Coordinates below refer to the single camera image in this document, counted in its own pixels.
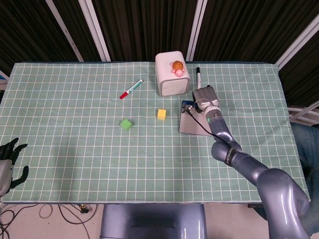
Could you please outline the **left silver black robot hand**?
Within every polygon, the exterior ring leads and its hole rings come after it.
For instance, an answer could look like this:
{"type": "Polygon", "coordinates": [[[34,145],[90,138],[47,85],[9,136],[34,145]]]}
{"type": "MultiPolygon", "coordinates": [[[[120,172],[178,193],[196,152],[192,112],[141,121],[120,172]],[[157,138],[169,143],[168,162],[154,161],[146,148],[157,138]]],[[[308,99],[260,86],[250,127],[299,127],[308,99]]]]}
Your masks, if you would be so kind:
{"type": "Polygon", "coordinates": [[[15,138],[7,144],[0,146],[0,197],[5,196],[10,189],[24,183],[29,174],[29,167],[24,166],[22,175],[13,180],[13,170],[20,152],[28,146],[21,144],[15,146],[19,138],[15,138]]]}

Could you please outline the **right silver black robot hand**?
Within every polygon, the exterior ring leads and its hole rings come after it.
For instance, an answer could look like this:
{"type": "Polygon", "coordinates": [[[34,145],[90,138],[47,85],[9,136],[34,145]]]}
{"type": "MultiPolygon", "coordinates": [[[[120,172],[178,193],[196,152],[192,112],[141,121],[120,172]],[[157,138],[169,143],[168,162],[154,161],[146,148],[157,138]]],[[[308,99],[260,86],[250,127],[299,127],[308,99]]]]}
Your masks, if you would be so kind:
{"type": "Polygon", "coordinates": [[[192,96],[196,104],[195,108],[199,113],[204,112],[208,106],[219,107],[217,94],[210,85],[194,90],[192,96]]]}

